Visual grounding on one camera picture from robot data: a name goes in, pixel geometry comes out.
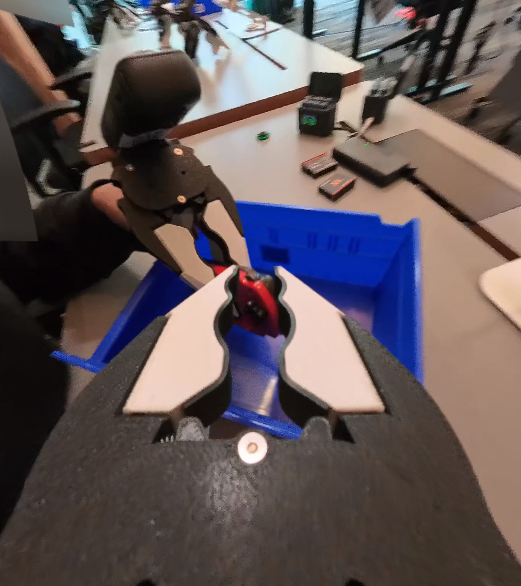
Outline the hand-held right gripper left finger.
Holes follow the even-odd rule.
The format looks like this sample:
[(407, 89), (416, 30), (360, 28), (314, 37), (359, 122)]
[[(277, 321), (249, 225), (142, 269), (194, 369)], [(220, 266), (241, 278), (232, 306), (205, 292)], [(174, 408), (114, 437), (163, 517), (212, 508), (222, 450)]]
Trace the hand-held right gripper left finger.
[(230, 266), (164, 317), (122, 407), (125, 415), (185, 417), (211, 425), (231, 402), (229, 349), (239, 268)]

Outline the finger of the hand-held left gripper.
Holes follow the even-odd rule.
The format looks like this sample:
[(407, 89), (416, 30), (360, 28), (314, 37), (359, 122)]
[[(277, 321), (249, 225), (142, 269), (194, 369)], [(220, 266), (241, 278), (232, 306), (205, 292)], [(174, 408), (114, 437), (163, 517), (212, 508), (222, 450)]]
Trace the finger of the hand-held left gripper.
[(192, 289), (201, 289), (216, 277), (212, 267), (199, 256), (188, 229), (167, 223), (155, 229), (154, 235), (174, 261), (176, 274)]
[(245, 237), (221, 200), (196, 200), (195, 225), (206, 235), (210, 244), (215, 245), (215, 251), (220, 254), (220, 260), (214, 262), (199, 257), (202, 270), (213, 270), (214, 264), (251, 268)]

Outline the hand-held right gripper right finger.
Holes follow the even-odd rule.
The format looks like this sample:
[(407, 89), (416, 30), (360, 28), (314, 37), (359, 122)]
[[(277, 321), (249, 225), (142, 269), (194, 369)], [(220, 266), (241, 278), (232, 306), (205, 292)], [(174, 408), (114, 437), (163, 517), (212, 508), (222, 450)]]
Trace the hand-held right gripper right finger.
[(351, 327), (357, 323), (284, 267), (274, 269), (279, 326), (279, 403), (300, 428), (314, 417), (381, 414), (384, 402)]

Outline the red handheld game toy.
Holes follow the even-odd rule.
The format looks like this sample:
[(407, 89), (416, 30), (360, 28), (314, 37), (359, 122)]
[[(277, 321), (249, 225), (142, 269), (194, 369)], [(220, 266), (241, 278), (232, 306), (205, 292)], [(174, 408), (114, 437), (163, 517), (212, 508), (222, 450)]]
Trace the red handheld game toy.
[(239, 266), (238, 276), (238, 290), (231, 292), (231, 305), (229, 309), (222, 308), (217, 318), (219, 333), (224, 338), (237, 325), (258, 336), (277, 338), (281, 330), (273, 276), (245, 266)]

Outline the blue plastic bin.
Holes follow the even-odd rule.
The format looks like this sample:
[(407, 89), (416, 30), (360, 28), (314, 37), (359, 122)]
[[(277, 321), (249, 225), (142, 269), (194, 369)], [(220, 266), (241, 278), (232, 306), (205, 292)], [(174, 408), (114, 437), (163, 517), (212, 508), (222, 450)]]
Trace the blue plastic bin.
[[(239, 201), (250, 260), (261, 273), (283, 266), (370, 331), (424, 382), (419, 222), (383, 223), (363, 212)], [(273, 436), (301, 434), (278, 404), (283, 338), (234, 326), (232, 403), (222, 418)]]
[(149, 8), (162, 7), (174, 13), (190, 10), (195, 16), (210, 16), (222, 13), (223, 6), (216, 1), (150, 1)]

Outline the person's left hand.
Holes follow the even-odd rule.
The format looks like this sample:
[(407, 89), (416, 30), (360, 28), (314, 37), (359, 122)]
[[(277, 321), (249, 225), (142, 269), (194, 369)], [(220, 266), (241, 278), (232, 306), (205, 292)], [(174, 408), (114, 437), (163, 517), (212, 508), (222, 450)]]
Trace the person's left hand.
[(130, 226), (118, 204), (123, 198), (124, 194), (122, 190), (112, 183), (104, 183), (103, 185), (94, 187), (90, 194), (90, 199), (96, 209), (112, 223), (129, 231)]

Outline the black red battery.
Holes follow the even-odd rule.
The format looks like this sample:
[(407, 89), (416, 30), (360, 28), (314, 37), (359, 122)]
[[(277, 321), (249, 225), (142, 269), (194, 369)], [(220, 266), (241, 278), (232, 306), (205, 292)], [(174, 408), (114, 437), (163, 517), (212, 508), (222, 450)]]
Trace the black red battery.
[(301, 164), (301, 171), (313, 179), (322, 177), (338, 168), (337, 161), (328, 153), (320, 154)]
[(329, 201), (336, 202), (354, 188), (356, 178), (335, 174), (318, 187), (318, 193)]

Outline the black office chair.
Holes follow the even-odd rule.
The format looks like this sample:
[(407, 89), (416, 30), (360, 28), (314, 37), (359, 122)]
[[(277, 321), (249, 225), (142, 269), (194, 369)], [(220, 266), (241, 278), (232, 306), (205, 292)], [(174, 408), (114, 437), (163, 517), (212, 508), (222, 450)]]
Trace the black office chair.
[(24, 177), (41, 197), (81, 187), (89, 167), (81, 148), (92, 75), (92, 60), (80, 62), (51, 85), (65, 99), (34, 108), (9, 124)]

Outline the black charging case green lights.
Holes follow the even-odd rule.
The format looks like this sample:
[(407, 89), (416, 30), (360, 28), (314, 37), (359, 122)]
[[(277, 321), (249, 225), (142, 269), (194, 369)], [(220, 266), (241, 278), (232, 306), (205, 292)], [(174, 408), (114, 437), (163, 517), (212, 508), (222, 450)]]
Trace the black charging case green lights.
[(313, 72), (308, 95), (298, 106), (300, 134), (328, 137), (334, 131), (338, 102), (343, 90), (340, 73)]

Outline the idle hand-held gripper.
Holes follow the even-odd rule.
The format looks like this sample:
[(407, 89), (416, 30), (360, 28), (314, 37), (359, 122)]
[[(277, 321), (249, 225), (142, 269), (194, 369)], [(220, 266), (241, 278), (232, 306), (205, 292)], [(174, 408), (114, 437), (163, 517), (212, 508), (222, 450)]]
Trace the idle hand-held gripper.
[(220, 34), (201, 16), (195, 14), (191, 5), (180, 4), (176, 12), (176, 23), (184, 38), (184, 50), (192, 61), (197, 60), (201, 32), (205, 33), (206, 42), (211, 46), (214, 55), (218, 55), (221, 48), (229, 50)]
[(171, 27), (175, 23), (176, 10), (172, 2), (152, 1), (150, 12), (157, 23), (159, 44), (162, 50), (170, 48)]

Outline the black flat power hub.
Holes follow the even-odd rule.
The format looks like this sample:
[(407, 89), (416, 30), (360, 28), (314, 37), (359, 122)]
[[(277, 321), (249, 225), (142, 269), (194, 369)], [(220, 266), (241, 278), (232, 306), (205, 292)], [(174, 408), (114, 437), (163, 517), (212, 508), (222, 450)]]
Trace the black flat power hub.
[(414, 170), (402, 155), (358, 135), (339, 143), (331, 154), (342, 167), (377, 187), (388, 187)]

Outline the small black charger dock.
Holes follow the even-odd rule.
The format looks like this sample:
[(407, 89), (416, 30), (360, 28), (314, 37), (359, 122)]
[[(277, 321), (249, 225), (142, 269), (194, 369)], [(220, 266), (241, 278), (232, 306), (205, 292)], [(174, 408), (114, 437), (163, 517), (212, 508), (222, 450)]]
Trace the small black charger dock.
[(381, 123), (390, 101), (396, 95), (397, 80), (392, 77), (378, 78), (370, 86), (363, 104), (362, 122)]

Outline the dark desk flap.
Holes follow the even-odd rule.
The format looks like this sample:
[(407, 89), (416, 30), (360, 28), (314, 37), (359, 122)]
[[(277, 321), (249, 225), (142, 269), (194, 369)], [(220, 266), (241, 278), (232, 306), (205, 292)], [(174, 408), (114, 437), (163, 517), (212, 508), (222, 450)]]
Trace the dark desk flap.
[(403, 156), (411, 165), (414, 181), (473, 222), (521, 207), (521, 190), (424, 131), (410, 130), (378, 144)]

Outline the black metal frame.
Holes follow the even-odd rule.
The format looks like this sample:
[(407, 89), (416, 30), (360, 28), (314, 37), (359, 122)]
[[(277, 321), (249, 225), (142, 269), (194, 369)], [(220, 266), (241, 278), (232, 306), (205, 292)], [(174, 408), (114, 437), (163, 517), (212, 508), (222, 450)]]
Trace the black metal frame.
[[(428, 105), (468, 92), (471, 83), (455, 83), (452, 75), (456, 56), (477, 7), (477, 1), (357, 1), (357, 11), (352, 32), (350, 57), (355, 61), (376, 59), (382, 65), (385, 53), (407, 47), (400, 70), (394, 77), (393, 95), (402, 93), (421, 105)], [(401, 5), (406, 9), (404, 21), (411, 23), (410, 32), (399, 40), (379, 49), (360, 52), (367, 6), (373, 16), (382, 8)], [(419, 69), (415, 85), (403, 89), (409, 71), (417, 60), (421, 45), (426, 44), (426, 53)]]

